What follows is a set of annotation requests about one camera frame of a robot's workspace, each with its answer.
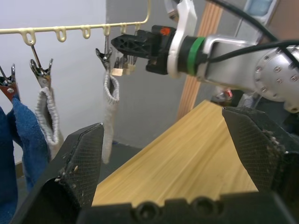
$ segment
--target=wooden pole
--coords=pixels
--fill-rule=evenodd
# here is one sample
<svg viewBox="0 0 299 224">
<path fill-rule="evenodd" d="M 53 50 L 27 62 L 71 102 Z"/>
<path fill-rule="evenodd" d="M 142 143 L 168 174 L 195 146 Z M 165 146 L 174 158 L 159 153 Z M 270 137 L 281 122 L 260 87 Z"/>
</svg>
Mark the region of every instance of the wooden pole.
<svg viewBox="0 0 299 224">
<path fill-rule="evenodd" d="M 206 3 L 206 7 L 201 19 L 198 36 L 207 36 L 216 33 L 221 15 L 222 8 L 210 2 Z M 198 82 L 195 77 L 186 77 L 181 101 L 178 108 L 177 120 L 180 120 L 183 116 L 185 116 L 190 110 L 194 108 L 199 87 L 200 82 Z"/>
</svg>

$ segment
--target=gray sock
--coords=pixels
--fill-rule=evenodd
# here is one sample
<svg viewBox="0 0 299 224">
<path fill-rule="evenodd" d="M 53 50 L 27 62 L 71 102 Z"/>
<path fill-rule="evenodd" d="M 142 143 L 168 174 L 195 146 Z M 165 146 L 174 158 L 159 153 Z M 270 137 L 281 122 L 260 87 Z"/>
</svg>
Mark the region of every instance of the gray sock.
<svg viewBox="0 0 299 224">
<path fill-rule="evenodd" d="M 53 90 L 50 91 L 48 87 L 40 90 L 35 113 L 48 144 L 50 158 L 53 160 L 64 142 L 59 128 L 59 116 L 55 106 Z"/>
<path fill-rule="evenodd" d="M 103 139 L 103 149 L 102 149 L 102 160 L 105 164 L 109 163 L 109 158 L 112 149 L 113 141 L 113 126 L 114 118 L 117 111 L 117 106 L 120 101 L 120 85 L 116 78 L 106 71 L 105 81 L 104 81 L 104 103 L 105 103 L 105 113 L 104 113 L 104 139 Z"/>
</svg>

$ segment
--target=wooden table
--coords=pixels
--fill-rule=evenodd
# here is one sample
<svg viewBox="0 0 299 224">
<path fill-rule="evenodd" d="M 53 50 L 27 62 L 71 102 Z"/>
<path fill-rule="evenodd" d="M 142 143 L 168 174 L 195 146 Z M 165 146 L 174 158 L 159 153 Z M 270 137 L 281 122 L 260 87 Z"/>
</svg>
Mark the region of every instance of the wooden table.
<svg viewBox="0 0 299 224">
<path fill-rule="evenodd" d="M 221 107 L 203 102 L 96 190 L 93 205 L 257 191 L 236 153 Z"/>
</svg>

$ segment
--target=blue cloth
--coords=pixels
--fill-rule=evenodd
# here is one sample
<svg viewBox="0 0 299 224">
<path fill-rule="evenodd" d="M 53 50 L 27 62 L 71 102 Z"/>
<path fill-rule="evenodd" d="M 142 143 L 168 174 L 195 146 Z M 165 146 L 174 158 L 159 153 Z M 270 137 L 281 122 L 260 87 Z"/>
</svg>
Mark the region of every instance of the blue cloth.
<svg viewBox="0 0 299 224">
<path fill-rule="evenodd" d="M 0 223 L 9 223 L 18 203 L 14 145 L 10 126 L 0 107 Z"/>
<path fill-rule="evenodd" d="M 48 145 L 35 114 L 16 97 L 13 98 L 12 103 L 14 117 L 9 113 L 8 118 L 10 123 L 15 118 L 17 133 L 13 133 L 12 136 L 23 149 L 23 172 L 27 190 L 31 191 L 49 163 Z"/>
<path fill-rule="evenodd" d="M 28 191 L 49 163 L 48 145 L 35 115 L 17 97 L 12 103 L 13 109 L 7 115 L 0 107 L 0 224 L 10 222 L 18 203 L 13 140 L 23 149 Z"/>
</svg>

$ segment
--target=wooden surface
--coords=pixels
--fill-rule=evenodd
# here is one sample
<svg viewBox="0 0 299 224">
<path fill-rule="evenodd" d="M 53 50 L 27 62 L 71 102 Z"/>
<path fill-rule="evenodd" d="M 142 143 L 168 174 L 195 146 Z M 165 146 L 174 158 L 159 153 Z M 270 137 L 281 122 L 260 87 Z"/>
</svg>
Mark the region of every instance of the wooden surface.
<svg viewBox="0 0 299 224">
<path fill-rule="evenodd" d="M 222 9 L 215 4 L 206 3 L 204 13 L 201 18 L 198 36 L 208 36 L 217 31 Z M 190 110 L 194 108 L 195 100 L 200 87 L 200 82 L 195 77 L 187 76 L 181 101 L 178 108 L 177 120 L 180 120 Z"/>
<path fill-rule="evenodd" d="M 204 101 L 101 182 L 93 205 L 256 191 L 221 107 Z"/>
</svg>

